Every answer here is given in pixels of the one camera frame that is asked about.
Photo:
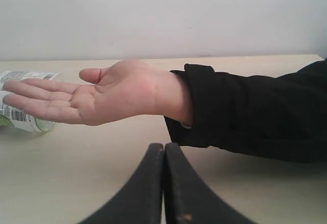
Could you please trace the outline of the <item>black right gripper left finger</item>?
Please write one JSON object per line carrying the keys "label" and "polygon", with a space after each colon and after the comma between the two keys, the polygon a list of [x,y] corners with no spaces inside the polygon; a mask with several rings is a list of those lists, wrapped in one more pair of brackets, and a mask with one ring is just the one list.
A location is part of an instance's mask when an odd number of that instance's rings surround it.
{"label": "black right gripper left finger", "polygon": [[150,144],[125,185],[81,223],[161,223],[163,162],[163,145]]}

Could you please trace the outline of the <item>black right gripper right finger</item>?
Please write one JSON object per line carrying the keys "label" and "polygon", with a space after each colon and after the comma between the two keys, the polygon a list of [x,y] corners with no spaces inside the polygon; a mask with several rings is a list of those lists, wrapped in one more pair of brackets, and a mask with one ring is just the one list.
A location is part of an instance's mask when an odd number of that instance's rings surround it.
{"label": "black right gripper right finger", "polygon": [[176,143],[165,145],[166,223],[253,223],[216,195]]}

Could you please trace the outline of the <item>person's open bare hand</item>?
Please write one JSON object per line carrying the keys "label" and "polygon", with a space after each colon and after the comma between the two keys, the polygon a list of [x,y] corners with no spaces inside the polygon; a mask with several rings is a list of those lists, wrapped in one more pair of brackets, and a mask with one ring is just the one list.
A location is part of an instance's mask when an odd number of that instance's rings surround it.
{"label": "person's open bare hand", "polygon": [[171,72],[139,60],[84,69],[84,85],[51,80],[8,81],[4,102],[43,120],[97,126],[138,115],[188,120],[182,84]]}

